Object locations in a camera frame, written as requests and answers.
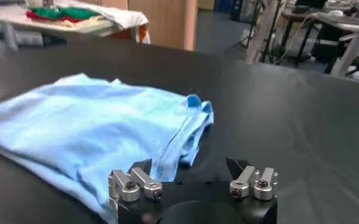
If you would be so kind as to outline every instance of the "desk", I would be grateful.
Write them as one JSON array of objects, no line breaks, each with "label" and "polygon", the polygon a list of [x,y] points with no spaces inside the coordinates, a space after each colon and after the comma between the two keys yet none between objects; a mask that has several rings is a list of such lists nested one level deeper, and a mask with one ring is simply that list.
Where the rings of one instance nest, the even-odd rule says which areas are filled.
[{"label": "desk", "polygon": [[312,13],[314,12],[318,12],[318,10],[310,10],[307,11],[305,13],[294,13],[293,12],[294,9],[292,8],[286,8],[284,12],[282,12],[282,16],[288,20],[288,25],[285,29],[285,32],[283,33],[283,37],[282,37],[282,43],[281,43],[281,47],[282,47],[282,52],[286,51],[286,44],[288,42],[289,39],[289,35],[291,32],[291,29],[293,27],[293,23],[302,23],[304,21],[305,18],[307,18],[308,16],[310,16]]},{"label": "desk", "polygon": [[347,31],[355,33],[355,37],[352,39],[352,41],[348,45],[341,60],[337,61],[331,70],[332,76],[340,76],[340,77],[345,76],[352,61],[359,54],[359,26],[350,25],[350,24],[334,23],[334,22],[329,21],[321,16],[316,16],[316,15],[314,16],[314,18],[318,21],[327,23],[331,26],[335,26],[339,29],[343,29],[343,30],[347,30]]},{"label": "desk", "polygon": [[[225,156],[248,159],[280,174],[279,223],[359,223],[359,81],[94,38],[0,56],[0,102],[78,72],[211,100],[215,124],[194,166],[179,171],[184,184],[229,180]],[[0,156],[1,218],[103,223]]]},{"label": "desk", "polygon": [[4,31],[4,38],[13,50],[18,49],[16,43],[14,27],[23,29],[47,31],[65,36],[68,33],[89,33],[98,36],[107,36],[113,32],[119,31],[113,22],[102,19],[99,21],[82,21],[74,27],[59,26],[51,23],[34,21],[26,17],[26,9],[18,5],[0,6],[0,25]]}]

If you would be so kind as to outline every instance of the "cable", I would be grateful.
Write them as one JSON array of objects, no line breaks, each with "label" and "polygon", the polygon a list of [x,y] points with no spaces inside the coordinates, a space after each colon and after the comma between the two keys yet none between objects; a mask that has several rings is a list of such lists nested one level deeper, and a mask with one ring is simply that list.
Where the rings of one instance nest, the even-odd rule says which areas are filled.
[{"label": "cable", "polygon": [[291,47],[294,44],[294,41],[296,40],[297,35],[299,34],[300,29],[302,28],[302,26],[305,24],[305,22],[315,13],[311,13],[309,14],[307,17],[305,17],[305,19],[303,20],[303,22],[300,24],[299,28],[296,30],[296,33],[293,36],[293,40],[291,41],[290,45],[288,46],[288,48],[285,49],[285,53],[283,53],[283,55],[273,63],[273,65],[276,65],[278,63],[280,63],[282,61],[282,59],[286,56],[286,54],[288,53],[288,51],[291,49]]}]

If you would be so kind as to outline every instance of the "pile of clothes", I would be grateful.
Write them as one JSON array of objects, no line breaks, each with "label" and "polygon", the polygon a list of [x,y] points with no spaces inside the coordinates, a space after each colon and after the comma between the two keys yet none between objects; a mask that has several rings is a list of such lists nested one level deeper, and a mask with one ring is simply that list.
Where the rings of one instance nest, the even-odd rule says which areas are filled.
[{"label": "pile of clothes", "polygon": [[78,23],[101,15],[89,9],[75,7],[31,7],[30,10],[26,12],[26,16],[39,21],[69,21],[71,23]]}]

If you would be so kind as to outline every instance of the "silver bracket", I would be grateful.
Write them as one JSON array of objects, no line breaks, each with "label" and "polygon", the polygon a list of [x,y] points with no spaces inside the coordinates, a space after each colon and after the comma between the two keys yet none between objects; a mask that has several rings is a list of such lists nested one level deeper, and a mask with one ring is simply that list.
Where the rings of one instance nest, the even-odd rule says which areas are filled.
[{"label": "silver bracket", "polygon": [[163,196],[163,186],[159,181],[153,180],[149,175],[144,173],[139,167],[130,170],[130,179],[138,183],[144,190],[147,198],[160,200]]},{"label": "silver bracket", "polygon": [[113,170],[108,176],[108,190],[111,204],[116,204],[119,197],[127,202],[136,201],[140,197],[140,187],[122,170]]},{"label": "silver bracket", "polygon": [[254,197],[263,201],[276,197],[277,185],[278,173],[273,168],[267,167],[254,186]]},{"label": "silver bracket", "polygon": [[250,186],[259,179],[259,171],[254,166],[247,166],[240,176],[229,183],[229,193],[235,199],[245,198],[249,194]]}]

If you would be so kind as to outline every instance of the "green cloth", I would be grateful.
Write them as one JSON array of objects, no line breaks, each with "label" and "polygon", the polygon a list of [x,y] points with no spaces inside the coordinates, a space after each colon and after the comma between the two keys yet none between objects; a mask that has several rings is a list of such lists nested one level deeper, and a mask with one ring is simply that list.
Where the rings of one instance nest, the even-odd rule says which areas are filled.
[{"label": "green cloth", "polygon": [[70,17],[72,19],[84,20],[84,19],[90,19],[92,16],[100,15],[99,13],[96,13],[88,9],[81,9],[74,7],[54,8],[54,9],[44,8],[44,7],[31,7],[29,9],[40,17],[52,19],[52,20],[57,20],[65,16]]}]

